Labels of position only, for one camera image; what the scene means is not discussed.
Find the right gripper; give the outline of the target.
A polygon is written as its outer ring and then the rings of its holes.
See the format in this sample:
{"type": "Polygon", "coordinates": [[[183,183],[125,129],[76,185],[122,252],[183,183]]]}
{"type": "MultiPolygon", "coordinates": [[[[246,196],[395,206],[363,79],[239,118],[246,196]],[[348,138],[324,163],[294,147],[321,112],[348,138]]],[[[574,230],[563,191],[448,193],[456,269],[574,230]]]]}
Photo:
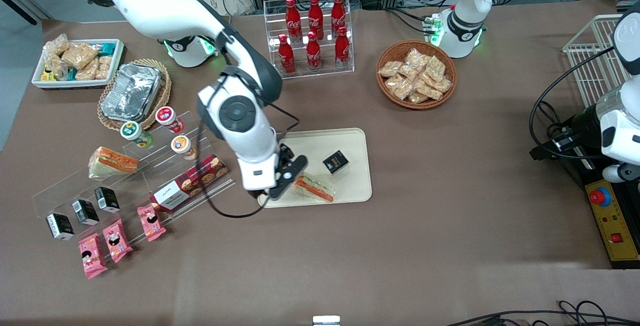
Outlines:
{"type": "Polygon", "coordinates": [[[243,188],[247,191],[269,190],[269,200],[279,200],[308,166],[305,155],[294,157],[291,148],[281,143],[278,155],[270,155],[266,160],[251,163],[239,159],[243,188]]]}

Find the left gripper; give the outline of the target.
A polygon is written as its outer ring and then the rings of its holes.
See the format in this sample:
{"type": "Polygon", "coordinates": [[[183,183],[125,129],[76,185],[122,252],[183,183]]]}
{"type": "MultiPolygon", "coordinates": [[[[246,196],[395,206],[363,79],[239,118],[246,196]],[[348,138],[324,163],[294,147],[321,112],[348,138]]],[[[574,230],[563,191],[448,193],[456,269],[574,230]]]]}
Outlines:
{"type": "Polygon", "coordinates": [[[596,106],[586,107],[570,118],[570,128],[551,126],[550,142],[538,144],[529,151],[529,155],[535,161],[571,159],[576,156],[571,150],[563,152],[560,149],[580,148],[588,156],[601,156],[600,125],[596,106]]]}

